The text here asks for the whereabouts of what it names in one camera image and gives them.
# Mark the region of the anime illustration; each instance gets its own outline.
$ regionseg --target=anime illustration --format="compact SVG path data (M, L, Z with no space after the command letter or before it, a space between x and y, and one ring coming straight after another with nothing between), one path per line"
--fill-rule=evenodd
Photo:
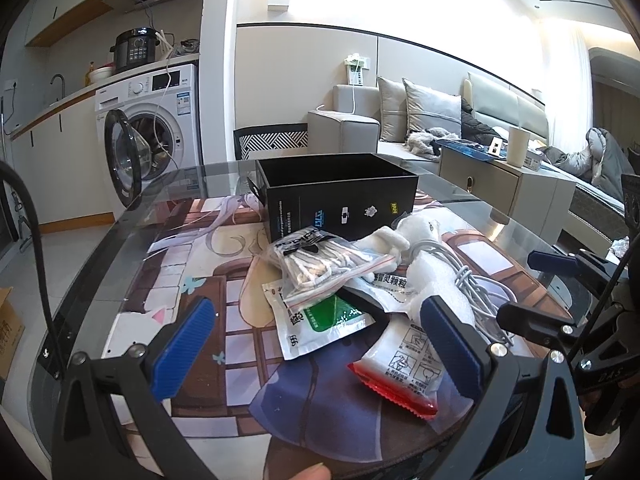
M516 261L419 191L414 211L424 208L433 210L443 240L475 273L506 284L521 303L562 315ZM425 423L363 386L347 364L380 338L380 322L285 361L262 291L263 283L281 277L259 256L268 245L265 220L253 195L177 203L130 286L103 356L121 354L134 341L149 342L193 297L207 296L218 314L214 329L178 395L164 405L221 480L287 480L318 462L337 478L410 457L418 467L425 452L456 431L470 401L445 374L438 391L445 408ZM114 397L134 453L153 470L119 401Z

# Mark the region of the faucet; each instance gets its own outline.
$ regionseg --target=faucet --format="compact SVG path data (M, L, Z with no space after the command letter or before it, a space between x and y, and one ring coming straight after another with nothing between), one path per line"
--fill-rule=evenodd
M56 74L51 78L51 82L49 84L53 85L53 82L56 80L57 77L59 77L60 81L62 81L62 98L64 99L65 98L65 77L62 74Z

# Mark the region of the gray blanket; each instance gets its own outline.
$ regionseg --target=gray blanket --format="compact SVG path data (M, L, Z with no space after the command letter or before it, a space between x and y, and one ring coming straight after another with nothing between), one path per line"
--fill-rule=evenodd
M557 148L544 148L549 162L556 168L589 182L609 196L623 201L621 175L634 174L631 164L616 139L603 128L587 133L588 146L578 153L567 154Z

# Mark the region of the nightstand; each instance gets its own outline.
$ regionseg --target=nightstand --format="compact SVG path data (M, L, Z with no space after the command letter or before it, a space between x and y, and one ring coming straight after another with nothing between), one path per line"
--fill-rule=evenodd
M483 162L442 147L439 175L487 202L553 245L574 197L575 182L560 173Z

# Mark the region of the metal screw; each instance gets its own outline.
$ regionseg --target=metal screw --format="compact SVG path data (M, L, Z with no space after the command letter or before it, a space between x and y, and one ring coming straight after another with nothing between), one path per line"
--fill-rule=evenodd
M504 357L505 355L507 355L507 352L508 352L507 347L502 343L492 344L490 350L491 350L491 353L496 357Z
M127 354L130 357L142 357L146 352L146 346L140 343L136 343L135 345L131 345L127 350Z
M88 357L89 356L87 354L85 354L84 352L76 352L71 357L71 364L76 365L76 366L81 365L82 363L84 363L86 361L86 359Z
M551 360L557 364L564 363L564 356L562 355L562 352L559 352L558 350L552 350L549 357L551 357Z

